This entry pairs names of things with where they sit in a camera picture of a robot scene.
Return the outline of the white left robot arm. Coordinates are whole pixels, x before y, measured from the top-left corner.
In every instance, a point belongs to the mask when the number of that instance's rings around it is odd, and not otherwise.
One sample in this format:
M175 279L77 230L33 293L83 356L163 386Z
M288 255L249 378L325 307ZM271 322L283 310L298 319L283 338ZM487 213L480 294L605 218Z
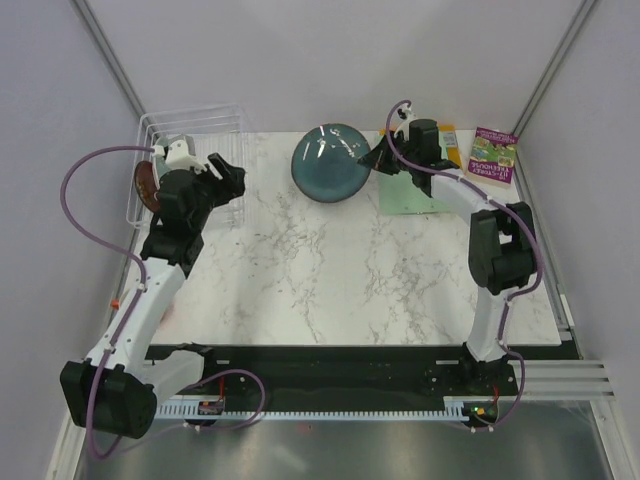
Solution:
M87 430L138 439L170 397L189 386L208 393L219 382L218 367L196 351L176 350L155 365L145 358L202 251L209 215L244 195L246 172L217 153L166 165L142 249L129 256L139 269L135 285L85 359L67 362L60 374L71 418Z

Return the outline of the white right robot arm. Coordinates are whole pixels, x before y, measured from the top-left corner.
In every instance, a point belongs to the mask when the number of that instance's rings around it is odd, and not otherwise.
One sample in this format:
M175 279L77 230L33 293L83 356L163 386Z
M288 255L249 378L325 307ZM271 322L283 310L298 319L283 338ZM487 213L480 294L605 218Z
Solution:
M457 377L465 391L483 392L494 381L489 362L509 352L505 336L513 300L542 281L544 262L530 206L499 203L444 159L433 120L408 118L395 130L387 128L358 163L385 175L408 173L415 188L443 202L468 225L468 268L478 300L465 342L473 359L458 368Z

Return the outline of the blue floral plate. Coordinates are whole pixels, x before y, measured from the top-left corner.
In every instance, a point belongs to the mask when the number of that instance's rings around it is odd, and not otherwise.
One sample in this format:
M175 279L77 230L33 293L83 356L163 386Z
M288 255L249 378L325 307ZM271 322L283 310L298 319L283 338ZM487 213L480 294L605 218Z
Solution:
M291 158L296 187L319 203L337 203L358 193L370 170L358 160L371 151L357 129L341 123L320 125L305 133Z

